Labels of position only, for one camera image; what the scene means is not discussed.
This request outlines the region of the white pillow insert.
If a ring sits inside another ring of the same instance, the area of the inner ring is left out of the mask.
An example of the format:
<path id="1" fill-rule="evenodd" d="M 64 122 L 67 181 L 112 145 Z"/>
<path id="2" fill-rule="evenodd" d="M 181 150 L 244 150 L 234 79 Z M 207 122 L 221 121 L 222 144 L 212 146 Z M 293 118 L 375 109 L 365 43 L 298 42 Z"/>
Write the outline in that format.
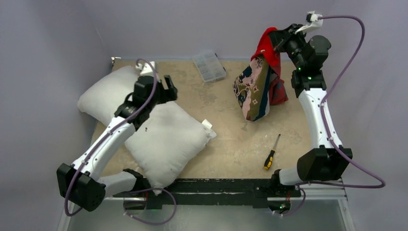
<path id="1" fill-rule="evenodd" d="M 77 103 L 87 113 L 107 126 L 118 106 L 133 91 L 139 75 L 128 65 L 103 77 Z M 169 186 L 206 144 L 216 137 L 208 121 L 199 122 L 174 101 L 159 104 L 149 119 L 125 141 L 155 194 Z"/>

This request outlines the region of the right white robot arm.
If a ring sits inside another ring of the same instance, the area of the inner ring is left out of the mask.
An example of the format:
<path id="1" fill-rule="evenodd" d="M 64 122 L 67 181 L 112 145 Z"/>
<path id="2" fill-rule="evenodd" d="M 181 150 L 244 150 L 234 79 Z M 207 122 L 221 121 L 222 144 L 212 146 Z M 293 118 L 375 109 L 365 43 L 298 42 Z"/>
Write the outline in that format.
<path id="1" fill-rule="evenodd" d="M 286 53 L 295 66 L 291 85 L 306 115 L 311 138 L 310 151 L 294 167 L 275 173 L 278 178 L 271 181 L 270 189 L 277 196 L 301 182 L 338 180 L 353 157 L 335 131 L 326 102 L 327 86 L 321 68 L 332 45 L 321 35 L 306 41 L 301 27 L 292 24 L 268 33 L 273 50 Z"/>

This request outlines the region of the red printed pillowcase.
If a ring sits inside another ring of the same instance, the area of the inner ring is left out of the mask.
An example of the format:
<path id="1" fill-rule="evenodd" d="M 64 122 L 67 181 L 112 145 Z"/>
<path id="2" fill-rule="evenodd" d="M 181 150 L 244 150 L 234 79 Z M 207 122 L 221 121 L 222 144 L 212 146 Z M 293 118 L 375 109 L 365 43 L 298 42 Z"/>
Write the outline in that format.
<path id="1" fill-rule="evenodd" d="M 256 121 L 266 116 L 270 107 L 288 101 L 281 79 L 281 56 L 273 50 L 268 34 L 276 27 L 265 30 L 249 65 L 237 76 L 232 88 L 246 120 Z"/>

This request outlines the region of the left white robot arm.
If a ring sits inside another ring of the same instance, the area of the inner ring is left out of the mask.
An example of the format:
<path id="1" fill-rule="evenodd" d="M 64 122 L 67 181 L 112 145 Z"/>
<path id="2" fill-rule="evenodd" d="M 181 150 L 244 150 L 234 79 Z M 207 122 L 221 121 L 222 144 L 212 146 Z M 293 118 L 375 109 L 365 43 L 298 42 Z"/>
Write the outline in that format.
<path id="1" fill-rule="evenodd" d="M 105 178 L 101 177 L 101 173 L 120 146 L 149 118 L 156 105 L 178 98 L 178 90 L 171 77 L 165 75 L 164 79 L 167 88 L 156 77 L 139 77 L 133 92 L 118 106 L 106 130 L 94 144 L 72 164 L 58 167 L 56 174 L 66 215 L 72 217 L 77 214 L 70 211 L 70 202 L 90 212 L 106 197 L 123 192 L 137 197 L 148 190 L 147 181 L 134 170 L 124 169 Z"/>

